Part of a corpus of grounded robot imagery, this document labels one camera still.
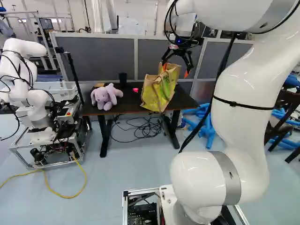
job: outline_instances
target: window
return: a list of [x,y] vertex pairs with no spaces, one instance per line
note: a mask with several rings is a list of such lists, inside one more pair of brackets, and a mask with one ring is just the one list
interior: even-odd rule
[[27,19],[21,19],[23,21],[23,23],[26,23],[27,22]]
[[56,20],[56,19],[51,19],[51,21],[52,21],[53,23],[57,23],[57,20]]

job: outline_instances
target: plush toy ear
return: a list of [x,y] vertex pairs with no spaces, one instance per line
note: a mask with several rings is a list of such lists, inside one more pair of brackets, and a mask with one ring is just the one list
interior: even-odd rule
[[91,100],[92,100],[92,105],[95,105],[95,104],[96,104],[95,92],[96,92],[96,89],[94,89],[94,90],[92,91],[92,93],[90,94],[90,98],[91,98]]
[[106,86],[107,93],[109,97],[111,98],[111,102],[113,105],[117,104],[117,98],[116,95],[114,94],[114,87],[113,83],[110,83],[108,86]]

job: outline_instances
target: office cubicle wall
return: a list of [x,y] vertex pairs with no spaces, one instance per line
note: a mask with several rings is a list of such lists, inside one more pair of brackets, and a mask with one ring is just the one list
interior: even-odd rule
[[[158,63],[168,48],[165,37],[116,34],[51,33],[54,47],[71,53],[80,82],[119,82],[118,74],[127,73],[129,82],[143,81],[145,74],[157,74]],[[192,48],[195,68],[183,79],[183,59],[172,57],[169,62],[182,65],[179,84],[198,102],[211,96],[218,66],[229,39],[206,38],[203,46]],[[237,40],[228,64],[235,62],[251,47],[252,41]],[[67,59],[57,54],[65,80],[73,80]]]

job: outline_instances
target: black cup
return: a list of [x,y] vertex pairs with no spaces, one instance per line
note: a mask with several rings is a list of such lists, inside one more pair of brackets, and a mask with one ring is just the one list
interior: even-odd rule
[[127,73],[120,73],[119,80],[121,88],[125,88],[127,84]]

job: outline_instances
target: black table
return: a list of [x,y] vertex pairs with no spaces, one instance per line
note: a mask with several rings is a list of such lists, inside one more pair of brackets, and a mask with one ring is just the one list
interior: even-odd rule
[[[118,98],[118,104],[113,106],[109,111],[99,110],[97,106],[92,106],[90,93],[94,89],[92,89],[89,93],[83,93],[83,97],[85,99],[85,104],[82,107],[82,115],[92,116],[96,115],[98,117],[101,133],[102,133],[102,146],[100,151],[100,157],[104,158],[107,154],[107,147],[109,142],[109,137],[111,133],[111,127],[113,120],[109,119],[107,122],[105,121],[105,115],[109,114],[126,114],[126,113],[151,113],[143,107],[141,107],[142,99],[141,92],[143,87],[143,82],[129,82],[127,83],[125,88],[121,88],[119,83],[116,83],[115,88],[122,90],[124,96],[122,98]],[[132,89],[138,88],[138,93],[135,93]],[[180,110],[182,109],[195,109],[198,107],[198,103],[191,98],[179,85],[175,87],[175,94],[168,104],[166,110],[173,111],[172,120],[163,115],[163,120],[168,129],[168,134],[171,138],[172,144],[175,149],[179,149],[180,145],[178,143],[178,139],[176,137],[175,131],[180,115]]]

